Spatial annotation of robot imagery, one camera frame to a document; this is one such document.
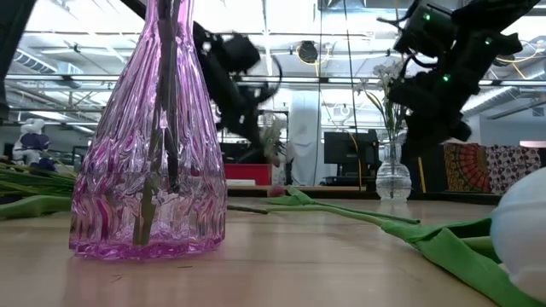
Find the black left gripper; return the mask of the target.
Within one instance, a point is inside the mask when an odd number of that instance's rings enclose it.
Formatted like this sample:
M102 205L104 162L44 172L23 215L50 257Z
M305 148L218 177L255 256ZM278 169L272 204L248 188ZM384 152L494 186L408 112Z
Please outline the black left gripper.
M282 77L273 86L268 82L258 86L240 84L242 77L260 62L258 48L242 33L234 32L225 39L194 22L193 39L209 97L218 107L216 129L226 129L247 139L252 147L262 148L258 107L278 92Z

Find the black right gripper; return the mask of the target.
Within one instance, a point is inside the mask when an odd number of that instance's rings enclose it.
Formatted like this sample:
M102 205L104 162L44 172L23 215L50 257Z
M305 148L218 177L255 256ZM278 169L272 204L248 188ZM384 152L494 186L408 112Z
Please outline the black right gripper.
M405 117L407 145L437 145L455 138L465 142L472 129L462 119L462 107L479 93L481 72L449 70L419 72L390 83L389 101L410 110Z

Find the white blossom spray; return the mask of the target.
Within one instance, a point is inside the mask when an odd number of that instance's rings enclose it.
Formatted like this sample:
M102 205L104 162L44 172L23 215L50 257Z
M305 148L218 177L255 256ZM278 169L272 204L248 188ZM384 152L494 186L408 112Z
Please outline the white blossom spray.
M286 179L292 176L295 148L290 141L281 140L283 122L274 113L263 115L264 126L260 128L260 141L265 160L275 167L282 167Z
M373 68L372 74L379 79L378 85L382 91L381 98L368 89L369 80L367 78L363 78L356 89L358 94L365 94L366 98L377 108L381 115L386 130L386 140L380 142L383 150L386 143L398 142L401 147L404 143L402 134L405 132L404 115L406 109L395 104L388 97L392 82L396 80L403 68L404 61L401 60L388 65L381 64Z
M19 139L12 149L12 160L17 165L38 163L40 153L49 149L49 137L43 133L43 119L27 119L20 127Z

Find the pink ribbed glass vase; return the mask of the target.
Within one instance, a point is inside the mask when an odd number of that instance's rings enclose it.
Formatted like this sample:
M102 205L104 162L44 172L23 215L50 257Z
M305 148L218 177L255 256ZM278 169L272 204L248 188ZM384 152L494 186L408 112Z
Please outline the pink ribbed glass vase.
M193 8L193 0L148 0L75 180L77 256L179 258L224 240L227 186Z

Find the white tulip with green leaves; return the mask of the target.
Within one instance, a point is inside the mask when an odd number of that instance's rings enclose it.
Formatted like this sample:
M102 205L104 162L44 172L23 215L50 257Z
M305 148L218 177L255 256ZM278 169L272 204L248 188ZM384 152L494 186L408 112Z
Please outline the white tulip with green leaves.
M546 307L546 168L512 185L484 219L427 226L320 203L296 188L270 211L324 211L372 223L500 307Z

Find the clear glass vase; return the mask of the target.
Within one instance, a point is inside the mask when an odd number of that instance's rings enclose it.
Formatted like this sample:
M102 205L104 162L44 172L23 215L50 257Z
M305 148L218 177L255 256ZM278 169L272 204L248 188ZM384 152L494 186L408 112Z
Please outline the clear glass vase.
M410 171L400 158L401 145L398 142L384 145L383 158L375 180L376 193L381 201L403 203L410 196Z

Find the red box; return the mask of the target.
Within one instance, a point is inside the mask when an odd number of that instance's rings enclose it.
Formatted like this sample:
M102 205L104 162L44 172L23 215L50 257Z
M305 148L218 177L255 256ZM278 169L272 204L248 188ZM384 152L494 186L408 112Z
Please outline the red box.
M271 185L272 166L268 164L225 164L227 179L254 180L258 186Z

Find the white column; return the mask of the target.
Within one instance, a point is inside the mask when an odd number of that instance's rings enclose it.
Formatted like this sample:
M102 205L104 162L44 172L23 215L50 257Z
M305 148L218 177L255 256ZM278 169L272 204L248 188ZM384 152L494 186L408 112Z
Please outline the white column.
M322 172L321 102L318 91L292 92L288 140L293 145L292 178L299 186L315 186Z

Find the black panel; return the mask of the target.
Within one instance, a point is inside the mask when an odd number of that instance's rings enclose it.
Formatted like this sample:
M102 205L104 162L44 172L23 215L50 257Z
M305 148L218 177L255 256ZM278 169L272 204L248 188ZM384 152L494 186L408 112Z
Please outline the black panel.
M447 190L443 145L429 148L419 157L403 153L401 162L409 169L413 192L440 193Z

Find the orange mandala cloth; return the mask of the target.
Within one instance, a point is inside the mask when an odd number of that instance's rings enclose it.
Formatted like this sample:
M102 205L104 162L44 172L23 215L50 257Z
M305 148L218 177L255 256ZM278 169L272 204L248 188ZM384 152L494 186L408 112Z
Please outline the orange mandala cloth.
M491 192L485 147L477 143L446 143L444 162L451 192Z

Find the purple floral patterned cloth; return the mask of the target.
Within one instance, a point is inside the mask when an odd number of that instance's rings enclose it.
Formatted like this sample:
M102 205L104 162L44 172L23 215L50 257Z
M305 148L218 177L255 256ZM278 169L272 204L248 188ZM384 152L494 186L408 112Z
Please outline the purple floral patterned cloth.
M490 188L493 194L505 194L521 178L546 167L546 148L497 146L486 148Z

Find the black monitor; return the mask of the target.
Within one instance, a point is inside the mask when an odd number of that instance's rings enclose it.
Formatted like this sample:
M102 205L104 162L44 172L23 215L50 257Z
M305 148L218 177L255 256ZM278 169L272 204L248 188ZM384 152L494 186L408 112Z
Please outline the black monitor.
M374 177L379 168L379 141L375 130L365 133L324 133L324 163L337 166L338 177Z

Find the black table frame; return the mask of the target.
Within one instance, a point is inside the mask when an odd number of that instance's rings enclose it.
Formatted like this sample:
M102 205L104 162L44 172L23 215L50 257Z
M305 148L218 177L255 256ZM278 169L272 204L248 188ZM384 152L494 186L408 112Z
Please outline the black table frame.
M230 186L228 196L231 197L265 197L270 186ZM313 199L341 199L341 200L378 200L376 192L360 191L358 187L297 187ZM474 193L418 193L411 192L408 200L447 201L468 203L484 206L496 206L501 195L474 194Z

